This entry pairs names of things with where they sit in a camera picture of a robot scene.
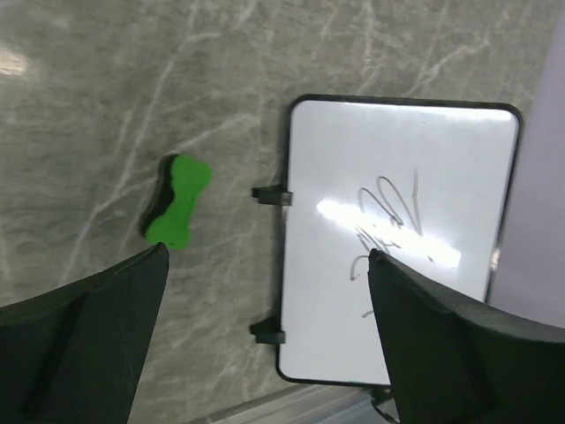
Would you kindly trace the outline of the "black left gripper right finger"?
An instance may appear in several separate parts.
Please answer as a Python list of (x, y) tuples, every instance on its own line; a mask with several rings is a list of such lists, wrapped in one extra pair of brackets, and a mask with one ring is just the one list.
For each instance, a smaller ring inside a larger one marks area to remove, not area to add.
[(564, 330), (373, 249), (368, 283), (402, 423), (562, 423)]

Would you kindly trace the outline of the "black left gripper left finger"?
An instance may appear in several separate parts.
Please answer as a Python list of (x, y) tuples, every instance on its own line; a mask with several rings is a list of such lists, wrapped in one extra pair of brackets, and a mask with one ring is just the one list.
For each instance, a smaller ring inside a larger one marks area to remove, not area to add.
[(159, 314), (159, 243), (1, 309), (3, 423), (126, 423)]

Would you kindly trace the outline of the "small black-framed whiteboard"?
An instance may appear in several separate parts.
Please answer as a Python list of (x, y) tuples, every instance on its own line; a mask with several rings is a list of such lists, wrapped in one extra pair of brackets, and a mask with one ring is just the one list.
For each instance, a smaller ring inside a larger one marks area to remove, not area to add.
[(504, 102), (300, 95), (281, 181), (252, 196), (282, 216), (273, 328), (287, 382), (372, 387), (388, 371), (367, 282), (372, 250), (486, 301), (521, 112)]

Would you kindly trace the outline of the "green bone-shaped eraser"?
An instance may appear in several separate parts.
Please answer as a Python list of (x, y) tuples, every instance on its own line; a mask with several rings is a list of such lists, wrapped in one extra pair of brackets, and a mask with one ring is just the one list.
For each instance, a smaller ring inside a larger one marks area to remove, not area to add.
[(189, 155), (167, 155), (162, 159), (154, 198), (139, 227), (147, 243), (163, 243), (173, 250), (188, 247), (192, 214), (212, 175), (207, 163)]

